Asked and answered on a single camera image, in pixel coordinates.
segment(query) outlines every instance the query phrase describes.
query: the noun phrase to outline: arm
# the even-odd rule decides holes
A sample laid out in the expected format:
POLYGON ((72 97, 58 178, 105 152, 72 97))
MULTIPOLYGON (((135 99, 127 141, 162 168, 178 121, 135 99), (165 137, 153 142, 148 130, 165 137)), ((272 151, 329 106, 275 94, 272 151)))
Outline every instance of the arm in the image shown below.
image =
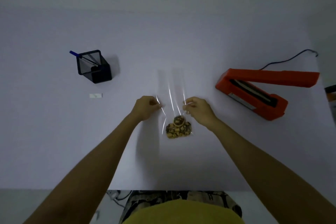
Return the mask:
POLYGON ((336 208, 288 167, 241 137, 196 97, 183 107, 212 131, 252 190, 279 223, 332 223, 336 208))
POLYGON ((154 97, 138 99, 131 113, 65 176, 24 224, 89 223, 134 128, 160 108, 154 97))

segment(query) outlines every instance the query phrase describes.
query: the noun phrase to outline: tabletop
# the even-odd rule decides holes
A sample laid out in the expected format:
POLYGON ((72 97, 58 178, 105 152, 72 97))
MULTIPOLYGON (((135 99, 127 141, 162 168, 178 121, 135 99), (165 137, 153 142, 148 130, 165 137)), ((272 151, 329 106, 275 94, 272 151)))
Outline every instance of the tabletop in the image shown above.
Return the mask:
MULTIPOLYGON (((255 83, 289 101, 266 121, 215 89, 229 68, 260 69, 311 43, 295 18, 1 9, 1 188, 53 188, 131 111, 156 95, 158 71, 179 69, 186 97, 205 98, 247 140, 335 196, 335 126, 321 83, 255 83), (113 79, 93 84, 69 54, 99 49, 113 79), (102 93, 102 98, 89 98, 102 93)), ((305 53, 269 70, 318 71, 305 53)), ((191 119, 194 136, 160 137, 162 112, 134 130, 110 189, 249 190, 215 136, 191 119)))

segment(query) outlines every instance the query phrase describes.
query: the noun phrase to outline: clear plastic bag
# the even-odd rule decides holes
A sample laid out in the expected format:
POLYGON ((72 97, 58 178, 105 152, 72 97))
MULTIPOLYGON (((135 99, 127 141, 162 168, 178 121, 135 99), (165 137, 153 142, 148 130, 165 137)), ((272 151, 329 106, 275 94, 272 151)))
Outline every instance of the clear plastic bag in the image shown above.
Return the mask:
POLYGON ((159 89, 157 100, 163 105, 159 117, 160 137, 175 139, 193 135, 189 116, 183 110, 183 102, 187 99, 182 69, 157 72, 159 89))

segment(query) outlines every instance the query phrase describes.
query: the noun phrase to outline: black mesh pen holder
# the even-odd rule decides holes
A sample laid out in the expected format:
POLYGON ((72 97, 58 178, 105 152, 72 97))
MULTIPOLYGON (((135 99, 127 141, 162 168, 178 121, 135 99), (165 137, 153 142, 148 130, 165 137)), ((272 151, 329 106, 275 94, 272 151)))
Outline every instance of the black mesh pen holder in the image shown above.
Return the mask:
POLYGON ((112 80, 110 65, 103 58, 100 50, 80 53, 76 59, 78 73, 91 82, 100 83, 112 80))

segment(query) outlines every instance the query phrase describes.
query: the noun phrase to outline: forearm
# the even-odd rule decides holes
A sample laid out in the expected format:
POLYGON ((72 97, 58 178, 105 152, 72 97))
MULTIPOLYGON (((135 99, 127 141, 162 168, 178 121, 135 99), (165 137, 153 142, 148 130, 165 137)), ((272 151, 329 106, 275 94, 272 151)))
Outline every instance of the forearm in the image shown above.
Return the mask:
POLYGON ((289 168, 220 120, 211 128, 250 187, 280 223, 328 223, 335 207, 289 168))
POLYGON ((98 146, 87 154, 27 220, 40 217, 46 209, 60 215, 76 217, 76 221, 90 221, 100 201, 106 193, 117 169, 127 142, 139 123, 128 115, 98 146))

